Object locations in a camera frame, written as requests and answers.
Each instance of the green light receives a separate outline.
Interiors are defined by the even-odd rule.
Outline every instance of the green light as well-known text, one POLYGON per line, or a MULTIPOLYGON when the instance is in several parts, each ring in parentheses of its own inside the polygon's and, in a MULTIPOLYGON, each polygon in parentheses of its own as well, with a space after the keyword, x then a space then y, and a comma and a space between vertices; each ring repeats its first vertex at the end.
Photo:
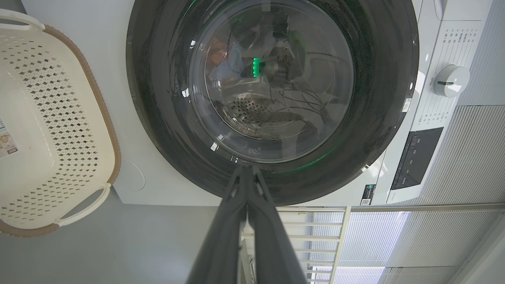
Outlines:
POLYGON ((254 57, 252 60, 252 76, 254 78, 258 77, 260 75, 260 63, 261 59, 254 57))

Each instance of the door glass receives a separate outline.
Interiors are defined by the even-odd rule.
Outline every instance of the door glass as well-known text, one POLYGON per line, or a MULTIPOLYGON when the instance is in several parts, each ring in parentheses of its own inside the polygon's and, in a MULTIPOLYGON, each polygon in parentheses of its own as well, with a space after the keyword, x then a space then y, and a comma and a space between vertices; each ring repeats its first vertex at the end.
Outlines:
POLYGON ((351 99, 354 68, 335 22, 303 1, 239 1, 191 41, 191 94, 219 145, 260 163, 324 143, 351 99))

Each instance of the basket handle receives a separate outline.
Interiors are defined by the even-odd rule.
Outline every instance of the basket handle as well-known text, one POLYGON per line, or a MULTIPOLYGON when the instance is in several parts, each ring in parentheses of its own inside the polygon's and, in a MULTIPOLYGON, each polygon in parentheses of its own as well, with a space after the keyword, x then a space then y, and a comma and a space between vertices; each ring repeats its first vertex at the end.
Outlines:
POLYGON ((102 203, 107 199, 107 196, 109 196, 109 193, 111 192, 111 184, 106 183, 104 185, 104 190, 102 191, 102 194, 93 202, 91 203, 88 207, 86 207, 84 210, 80 211, 79 213, 76 213, 68 218, 65 219, 56 219, 55 224, 58 226, 66 226, 69 224, 72 224, 73 222, 79 221, 80 219, 86 217, 89 215, 91 212, 95 211, 102 203))
POLYGON ((16 11, 0 9, 0 19, 12 20, 28 24, 26 26, 13 25, 13 24, 0 24, 0 29, 11 30, 44 30, 45 26, 37 19, 16 11))

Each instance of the white washing machine body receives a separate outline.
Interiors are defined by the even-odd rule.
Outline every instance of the white washing machine body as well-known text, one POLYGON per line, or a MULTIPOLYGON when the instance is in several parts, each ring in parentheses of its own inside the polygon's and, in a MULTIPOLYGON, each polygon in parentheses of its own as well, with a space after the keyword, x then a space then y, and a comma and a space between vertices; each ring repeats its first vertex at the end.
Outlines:
MULTIPOLYGON (((134 107, 125 43, 134 0, 88 0, 41 3, 24 0, 31 16, 61 30, 81 49, 96 77, 119 140, 122 165, 114 183, 123 203, 217 206, 221 198, 180 174, 158 151, 134 107)), ((492 0, 413 0, 419 30, 419 71, 405 118, 387 149, 362 173, 340 189, 297 206, 380 205, 415 198, 429 178, 458 98, 433 91, 436 75, 448 65, 469 68, 492 0), (441 129, 421 180, 395 186, 416 131, 441 129)))

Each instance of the gray wall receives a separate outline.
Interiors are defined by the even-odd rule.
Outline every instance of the gray wall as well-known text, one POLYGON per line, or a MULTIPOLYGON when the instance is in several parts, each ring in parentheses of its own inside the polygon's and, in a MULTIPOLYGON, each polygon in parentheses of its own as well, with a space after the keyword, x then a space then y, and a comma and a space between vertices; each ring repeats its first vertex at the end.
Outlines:
POLYGON ((0 283, 185 283, 216 207, 128 205, 112 191, 48 235, 0 233, 0 283))

